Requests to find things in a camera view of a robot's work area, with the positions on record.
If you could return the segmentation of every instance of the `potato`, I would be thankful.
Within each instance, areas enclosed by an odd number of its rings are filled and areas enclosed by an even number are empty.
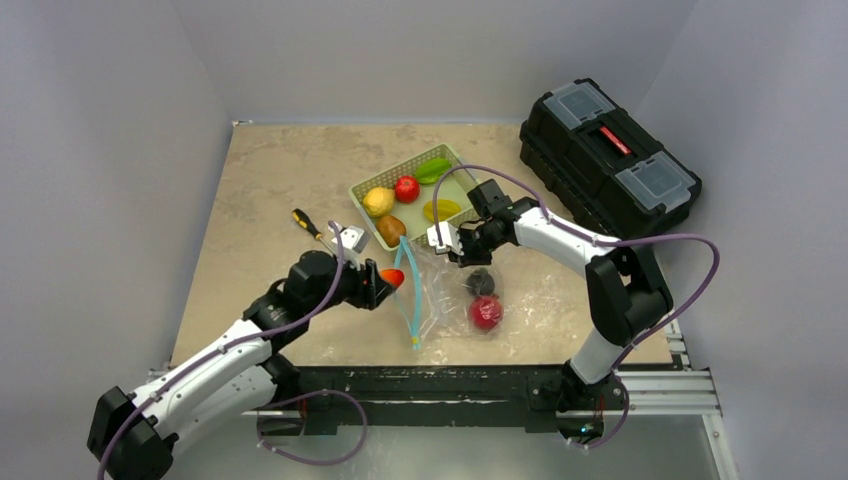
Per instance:
[[[401,235],[406,235],[406,225],[392,215],[386,215],[377,221],[377,232],[386,245],[394,248],[400,244]]]

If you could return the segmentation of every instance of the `fruit basket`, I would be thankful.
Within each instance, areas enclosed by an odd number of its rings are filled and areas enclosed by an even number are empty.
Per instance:
[[[357,210],[362,215],[365,224],[371,230],[371,233],[380,242],[384,250],[393,252],[398,247],[389,247],[383,237],[377,232],[375,222],[376,218],[371,218],[365,213],[365,207],[362,205],[362,200],[365,195],[374,187],[384,187],[393,189],[398,178],[404,175],[413,175],[415,170],[424,162],[434,158],[444,158],[452,166],[457,166],[465,162],[462,161],[459,154],[451,148],[450,145],[437,145],[424,153],[416,155],[406,161],[383,170],[382,172],[370,177],[350,188],[350,198]],[[471,207],[471,202],[468,201],[466,194],[475,186],[477,186],[477,178],[468,170],[460,170],[450,174],[448,178],[442,182],[439,188],[439,199],[451,200],[460,206],[460,212],[449,218],[440,218],[439,220],[447,220],[454,226],[459,226],[460,223],[466,220],[475,220],[477,213]],[[427,229],[433,225],[427,217],[424,216],[424,205],[433,199],[433,185],[421,185],[421,194],[412,203],[395,202],[389,215],[403,222],[406,226],[406,236],[411,242],[419,245],[427,244]]]

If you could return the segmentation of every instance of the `screwdriver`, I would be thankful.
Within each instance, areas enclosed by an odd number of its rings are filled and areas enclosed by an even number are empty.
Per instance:
[[[323,243],[324,246],[327,247],[327,250],[330,251],[330,253],[336,252],[332,245],[330,245],[326,240],[324,240],[324,235],[322,235],[321,232],[319,232],[318,229],[315,228],[315,224],[312,223],[312,220],[310,220],[305,213],[303,213],[303,210],[295,208],[294,210],[292,210],[292,217],[294,218],[294,221],[297,222],[297,224],[300,225],[304,230],[309,232],[309,234],[312,235],[315,240],[319,240],[321,243]]]

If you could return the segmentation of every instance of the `green basket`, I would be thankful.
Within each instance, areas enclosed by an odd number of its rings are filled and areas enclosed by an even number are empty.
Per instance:
[[[377,175],[350,187],[350,199],[353,200],[354,205],[356,205],[357,210],[359,210],[359,213],[362,215],[362,218],[365,220],[368,228],[374,233],[374,237],[378,242],[380,242],[380,245],[384,250],[393,252],[397,250],[398,247],[389,247],[386,245],[386,241],[383,240],[383,237],[379,233],[377,233],[377,227],[374,225],[375,219],[372,219],[367,213],[365,213],[365,208],[362,206],[362,199],[364,199],[368,191],[374,187],[394,189],[398,178],[404,175],[415,174],[415,170],[419,165],[427,160],[432,160],[438,157],[446,159],[452,166],[462,165],[465,163],[450,145],[443,143],[420,155],[416,155],[409,160],[383,170]],[[471,191],[472,188],[476,187],[477,183],[477,178],[468,170],[460,170],[450,174],[450,176],[442,182],[442,186],[439,188],[439,198],[456,202],[459,204],[461,210],[459,213],[450,218],[440,218],[439,220],[447,220],[455,227],[459,227],[459,224],[464,221],[476,220],[477,212],[474,211],[474,208],[471,206],[471,202],[468,201],[468,196],[466,194]],[[433,199],[434,188],[435,185],[421,185],[421,194],[414,202],[400,203],[396,201],[392,211],[389,212],[389,215],[393,215],[406,226],[407,238],[422,246],[427,245],[427,229],[433,225],[433,223],[424,216],[423,208],[424,204]]]

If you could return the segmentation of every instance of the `tabletop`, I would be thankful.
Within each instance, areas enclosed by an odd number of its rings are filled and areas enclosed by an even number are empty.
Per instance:
[[[171,363],[182,363],[220,336],[303,252],[322,249],[294,223],[293,208],[303,209],[319,228],[331,219],[364,226],[348,188],[440,143],[450,144],[466,163],[496,168],[538,189],[551,210],[570,219],[519,159],[518,130],[492,124],[236,126]],[[513,200],[525,196],[519,187],[498,183]],[[381,267],[394,260],[376,241],[365,254]],[[503,276],[504,320],[493,332],[432,333],[415,351],[394,302],[375,311],[341,305],[316,316],[283,354],[295,365],[428,366],[563,363],[574,355],[592,329],[583,278],[511,245],[495,252],[494,265]],[[626,361],[670,360],[660,332]]]

